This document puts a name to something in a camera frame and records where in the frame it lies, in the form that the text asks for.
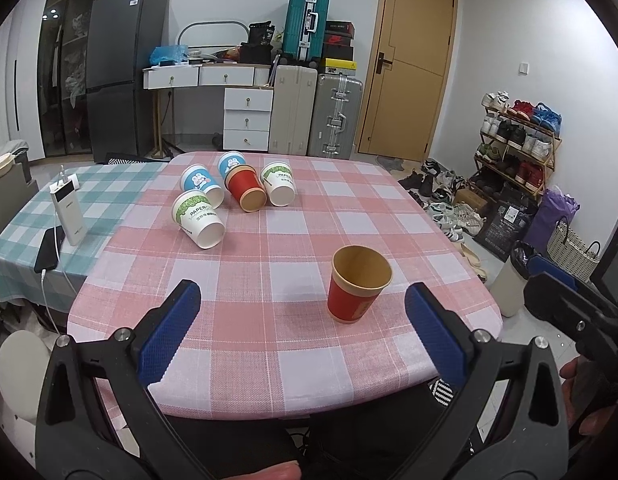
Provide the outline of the left hand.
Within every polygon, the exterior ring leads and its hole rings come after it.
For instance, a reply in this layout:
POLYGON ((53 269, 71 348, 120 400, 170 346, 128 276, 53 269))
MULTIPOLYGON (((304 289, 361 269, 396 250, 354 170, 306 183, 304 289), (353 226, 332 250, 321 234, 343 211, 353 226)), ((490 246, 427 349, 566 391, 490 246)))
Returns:
POLYGON ((300 480, 301 469, 295 460, 266 467, 252 474, 239 474, 226 480, 300 480))

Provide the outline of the right hand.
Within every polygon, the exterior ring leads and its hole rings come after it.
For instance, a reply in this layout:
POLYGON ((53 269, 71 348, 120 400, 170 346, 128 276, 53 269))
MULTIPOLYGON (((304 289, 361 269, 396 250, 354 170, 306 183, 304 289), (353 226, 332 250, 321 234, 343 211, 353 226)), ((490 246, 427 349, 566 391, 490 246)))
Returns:
POLYGON ((559 371, 566 405, 569 441, 618 441, 618 380, 609 380, 601 367, 578 356, 559 371))

